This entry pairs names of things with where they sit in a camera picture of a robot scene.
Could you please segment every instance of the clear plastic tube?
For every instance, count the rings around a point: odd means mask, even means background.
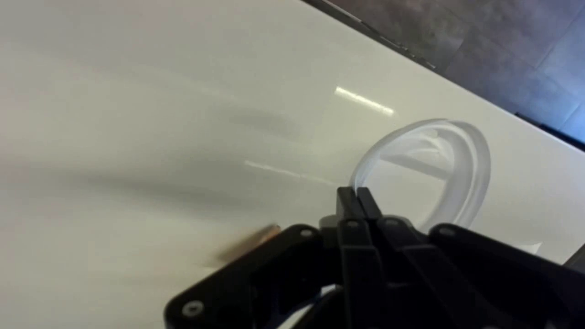
[[[416,150],[433,150],[444,161],[438,165],[411,158]],[[437,224],[469,227],[490,185],[488,143],[475,127],[466,123],[431,119],[385,136],[363,156],[351,178],[351,187],[365,187],[376,161],[444,180],[442,196],[424,225],[418,227],[420,231]]]

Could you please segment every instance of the glossy white paint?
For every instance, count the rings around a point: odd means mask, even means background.
[[[477,231],[555,262],[585,242],[583,154],[301,2],[1,0],[0,324],[160,328],[224,249],[316,225],[429,118],[490,143]]]

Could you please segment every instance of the gray surface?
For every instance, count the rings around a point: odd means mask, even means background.
[[[493,105],[585,141],[585,0],[330,0]]]

